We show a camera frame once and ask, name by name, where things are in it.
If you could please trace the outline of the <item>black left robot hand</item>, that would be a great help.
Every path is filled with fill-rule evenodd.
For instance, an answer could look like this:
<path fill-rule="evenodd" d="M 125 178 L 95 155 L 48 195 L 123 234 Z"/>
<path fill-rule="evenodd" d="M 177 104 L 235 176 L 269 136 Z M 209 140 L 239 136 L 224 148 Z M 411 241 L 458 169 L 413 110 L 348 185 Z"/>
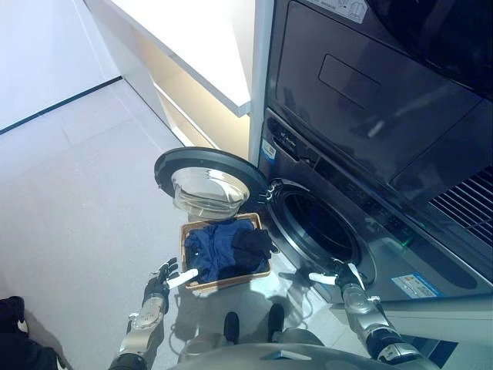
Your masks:
<path fill-rule="evenodd" d="M 184 272 L 178 272 L 177 258 L 173 257 L 162 264 L 157 271 L 151 273 L 149 283 L 152 286 L 165 286 L 169 289 L 177 288 L 198 276 L 198 270 L 193 268 Z"/>

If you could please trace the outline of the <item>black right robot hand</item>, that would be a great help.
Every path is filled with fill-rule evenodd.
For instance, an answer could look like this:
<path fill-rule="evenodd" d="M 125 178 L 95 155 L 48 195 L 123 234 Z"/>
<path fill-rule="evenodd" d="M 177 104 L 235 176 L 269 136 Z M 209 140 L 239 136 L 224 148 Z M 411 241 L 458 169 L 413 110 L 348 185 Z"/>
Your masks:
<path fill-rule="evenodd" d="M 331 271 L 333 274 L 329 275 L 310 272 L 308 277 L 313 282 L 330 286 L 338 286 L 340 289 L 343 289 L 346 285 L 355 284 L 363 291 L 365 290 L 364 282 L 362 281 L 358 269 L 353 263 L 344 263 L 340 260 L 334 260 Z"/>

